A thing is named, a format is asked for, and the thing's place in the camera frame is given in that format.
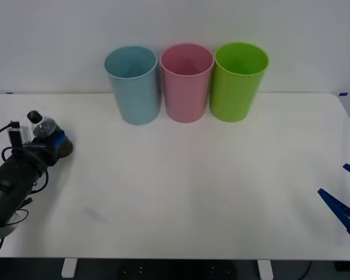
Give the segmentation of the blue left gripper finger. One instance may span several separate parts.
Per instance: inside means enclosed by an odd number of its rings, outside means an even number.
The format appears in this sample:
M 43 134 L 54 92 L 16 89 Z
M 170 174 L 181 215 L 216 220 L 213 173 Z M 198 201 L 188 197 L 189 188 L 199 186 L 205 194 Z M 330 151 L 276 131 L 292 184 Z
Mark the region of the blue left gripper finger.
M 67 141 L 67 136 L 65 135 L 64 130 L 60 130 L 60 132 L 56 135 L 55 139 L 53 140 L 53 147 L 60 148 L 64 142 Z

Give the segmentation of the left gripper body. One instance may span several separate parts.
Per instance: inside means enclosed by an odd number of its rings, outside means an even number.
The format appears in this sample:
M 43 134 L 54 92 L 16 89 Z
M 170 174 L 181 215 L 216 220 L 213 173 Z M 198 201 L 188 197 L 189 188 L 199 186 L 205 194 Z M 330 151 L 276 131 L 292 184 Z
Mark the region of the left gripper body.
M 54 166 L 60 159 L 58 150 L 44 139 L 33 139 L 25 143 L 23 147 L 35 154 L 47 167 Z

